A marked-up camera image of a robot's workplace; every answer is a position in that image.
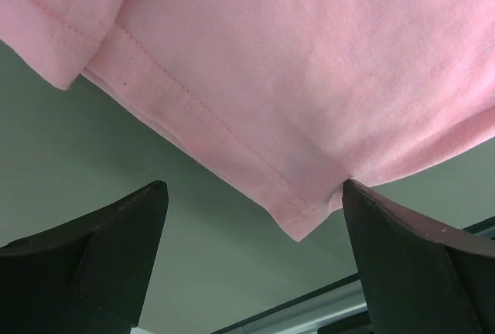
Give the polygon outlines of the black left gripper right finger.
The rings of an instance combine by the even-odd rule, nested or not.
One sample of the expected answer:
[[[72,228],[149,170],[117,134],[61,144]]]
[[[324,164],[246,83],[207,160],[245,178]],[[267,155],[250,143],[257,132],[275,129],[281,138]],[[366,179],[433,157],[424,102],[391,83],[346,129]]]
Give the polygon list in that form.
[[[348,180],[343,213],[376,333],[492,333],[494,242]]]

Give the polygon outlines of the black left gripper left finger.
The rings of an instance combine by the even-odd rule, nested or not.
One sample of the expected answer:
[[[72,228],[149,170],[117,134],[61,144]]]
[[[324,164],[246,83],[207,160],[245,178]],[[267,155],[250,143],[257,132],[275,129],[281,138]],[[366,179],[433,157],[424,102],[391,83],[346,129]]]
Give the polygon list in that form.
[[[154,181],[1,248],[3,333],[129,333],[137,327],[169,204]]]

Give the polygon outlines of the pink t shirt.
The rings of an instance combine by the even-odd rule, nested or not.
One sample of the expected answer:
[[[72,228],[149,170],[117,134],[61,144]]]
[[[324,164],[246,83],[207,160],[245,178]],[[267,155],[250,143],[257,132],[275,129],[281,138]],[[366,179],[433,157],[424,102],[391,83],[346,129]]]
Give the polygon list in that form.
[[[84,76],[302,240],[494,136],[494,0],[1,0],[43,79]]]

